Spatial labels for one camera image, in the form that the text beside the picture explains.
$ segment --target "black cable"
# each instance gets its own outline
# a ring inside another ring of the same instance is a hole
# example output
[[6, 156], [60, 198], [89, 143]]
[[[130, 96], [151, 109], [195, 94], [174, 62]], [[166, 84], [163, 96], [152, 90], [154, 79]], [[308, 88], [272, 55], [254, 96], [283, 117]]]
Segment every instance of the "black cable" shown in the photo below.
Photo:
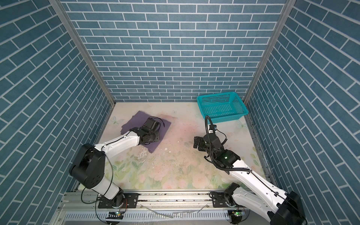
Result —
[[273, 192], [275, 194], [275, 196], [279, 196], [280, 198], [282, 198], [284, 201], [286, 201], [289, 205], [291, 205], [300, 215], [300, 217], [302, 217], [305, 221], [306, 221], [306, 224], [307, 225], [307, 220], [306, 220], [306, 217], [295, 207], [293, 206], [288, 200], [286, 200], [285, 198], [283, 198], [281, 195], [279, 195], [278, 192], [275, 192], [273, 191], [270, 187], [268, 187], [259, 177], [257, 177], [252, 171], [251, 173], [265, 186], [267, 187], [271, 192]]
[[217, 129], [217, 131], [219, 131], [220, 133], [222, 133], [223, 135], [225, 135], [225, 139], [227, 139], [226, 134], [224, 134], [223, 132], [221, 132], [219, 129]]
[[220, 130], [217, 130], [218, 132], [222, 133], [223, 135], [225, 135], [225, 139], [224, 141], [221, 143], [221, 145], [224, 145], [226, 143], [226, 141], [228, 140], [228, 138], [226, 137], [226, 134], [224, 134], [223, 132], [221, 132]]
[[124, 137], [126, 137], [129, 133], [130, 133], [130, 131], [129, 131], [125, 136], [122, 136], [121, 138], [117, 139], [116, 141], [113, 141], [113, 142], [110, 142], [110, 143], [106, 143], [106, 145], [110, 145], [110, 144], [112, 144], [112, 143], [114, 143], [114, 142], [120, 141], [121, 139], [123, 139]]
[[162, 121], [162, 124], [163, 124], [163, 125], [164, 125], [164, 127], [165, 127], [165, 123], [164, 123], [164, 121], [163, 121], [161, 118], [156, 117], [156, 116], [150, 116], [150, 118], [153, 118], [153, 119], [159, 119], [159, 120], [161, 120], [161, 121]]
[[248, 212], [248, 216], [247, 216], [244, 220], [240, 221], [239, 223], [242, 223], [242, 222], [244, 222], [245, 220], [247, 220], [247, 219], [249, 218], [249, 216], [250, 216], [250, 211], [251, 211], [251, 210], [249, 210], [249, 212]]
[[84, 190], [85, 190], [85, 188], [84, 188], [84, 189], [82, 190], [82, 192], [81, 192], [81, 196], [80, 196], [81, 201], [82, 201], [84, 204], [93, 204], [93, 203], [95, 203], [96, 200], [93, 201], [93, 202], [84, 202], [84, 201], [83, 201], [83, 199], [82, 199], [82, 194], [84, 193]]
[[[112, 143], [114, 143], [114, 142], [117, 142], [117, 141], [121, 140], [122, 138], [126, 137], [129, 133], [130, 133], [130, 131], [129, 131], [125, 136], [122, 136], [121, 138], [119, 138], [119, 139], [116, 140], [116, 141], [107, 143], [106, 145], [109, 145], [109, 144], [112, 144]], [[107, 189], [106, 192], [102, 195], [102, 196], [104, 196], [104, 197], [105, 197], [106, 193], [108, 192], [108, 190], [110, 189], [111, 184], [112, 184], [112, 180], [113, 180], [113, 177], [114, 177], [114, 168], [112, 167], [112, 164], [111, 164], [111, 162], [110, 162], [110, 159], [109, 159], [109, 157], [108, 157], [106, 154], [105, 154], [105, 157], [108, 159], [109, 164], [110, 164], [110, 166], [111, 166], [111, 181], [110, 181], [110, 185], [109, 185], [108, 189]], [[96, 215], [96, 217], [97, 217], [101, 222], [109, 225], [107, 222], [102, 221], [102, 220], [99, 218], [98, 213], [96, 212], [96, 202], [98, 201], [98, 199], [99, 199], [99, 198], [96, 197], [96, 200], [95, 200], [95, 215]]]
[[210, 145], [210, 159], [211, 159], [211, 162], [212, 164], [219, 170], [223, 170], [223, 171], [244, 171], [244, 172], [251, 172], [252, 170], [249, 169], [249, 168], [245, 168], [245, 167], [239, 167], [239, 168], [222, 168], [220, 166], [218, 166], [216, 163], [214, 163], [214, 158], [213, 158], [213, 155], [212, 155], [212, 144], [211, 144], [211, 141], [210, 141], [210, 137], [209, 137], [209, 128], [207, 127], [207, 121], [210, 121], [210, 124], [212, 124], [212, 121], [211, 121], [211, 118], [210, 116], [205, 116], [205, 131], [206, 131], [206, 137], [207, 137], [207, 140], [208, 140], [208, 143]]

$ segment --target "blue brick wallpaper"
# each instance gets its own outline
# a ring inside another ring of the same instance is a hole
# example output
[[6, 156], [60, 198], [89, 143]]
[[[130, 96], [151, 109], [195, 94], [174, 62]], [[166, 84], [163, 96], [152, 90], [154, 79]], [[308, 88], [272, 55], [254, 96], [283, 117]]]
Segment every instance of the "blue brick wallpaper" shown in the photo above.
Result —
[[360, 2], [297, 0], [248, 103], [310, 224], [360, 224]]
[[112, 95], [245, 95], [285, 0], [62, 0]]
[[110, 105], [47, 0], [0, 1], [0, 224], [49, 223]]

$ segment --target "teal plastic basket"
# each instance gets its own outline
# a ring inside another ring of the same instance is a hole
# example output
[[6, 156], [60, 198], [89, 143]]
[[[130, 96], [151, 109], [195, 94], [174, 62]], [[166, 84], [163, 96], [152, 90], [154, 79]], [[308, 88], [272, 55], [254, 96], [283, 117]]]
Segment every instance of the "teal plastic basket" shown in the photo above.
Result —
[[197, 101], [203, 118], [209, 115], [213, 123], [238, 120], [249, 113], [235, 92], [201, 95]]

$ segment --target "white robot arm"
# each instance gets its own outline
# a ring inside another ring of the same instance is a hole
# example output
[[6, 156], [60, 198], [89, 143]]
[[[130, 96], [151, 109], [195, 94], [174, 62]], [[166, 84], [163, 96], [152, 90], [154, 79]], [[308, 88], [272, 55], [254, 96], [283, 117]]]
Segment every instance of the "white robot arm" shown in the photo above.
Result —
[[286, 193], [271, 184], [252, 171], [234, 152], [224, 149], [227, 139], [220, 142], [216, 136], [216, 125], [212, 124], [209, 116], [205, 117], [205, 130], [204, 137], [194, 137], [194, 148], [208, 153], [205, 157], [208, 162], [237, 178], [255, 193], [232, 183], [224, 191], [224, 198], [229, 206], [245, 206], [265, 218], [271, 225], [301, 225], [305, 221], [304, 209], [298, 194]]
[[110, 200], [113, 207], [121, 206], [124, 202], [123, 190], [104, 176], [105, 158], [109, 161], [109, 158], [130, 147], [158, 142], [160, 126], [159, 122], [149, 117], [142, 127], [132, 128], [113, 140], [96, 145], [84, 144], [70, 167], [70, 175], [86, 188]]

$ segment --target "floral mat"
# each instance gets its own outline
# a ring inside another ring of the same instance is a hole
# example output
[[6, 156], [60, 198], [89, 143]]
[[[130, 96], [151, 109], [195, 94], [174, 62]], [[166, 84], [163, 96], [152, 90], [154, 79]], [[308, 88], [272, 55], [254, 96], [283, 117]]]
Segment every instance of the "floral mat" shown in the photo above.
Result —
[[[239, 180], [207, 162], [205, 152], [193, 148], [194, 136], [205, 135], [204, 119], [197, 103], [117, 103], [100, 143], [120, 136], [121, 126], [137, 111], [164, 118], [171, 126], [153, 153], [138, 145], [110, 159], [113, 182], [122, 189], [222, 189], [232, 182], [241, 185]], [[225, 148], [264, 176], [244, 117], [216, 125], [227, 135]], [[223, 134], [217, 135], [224, 140]], [[105, 176], [109, 178], [111, 174], [107, 162]]]

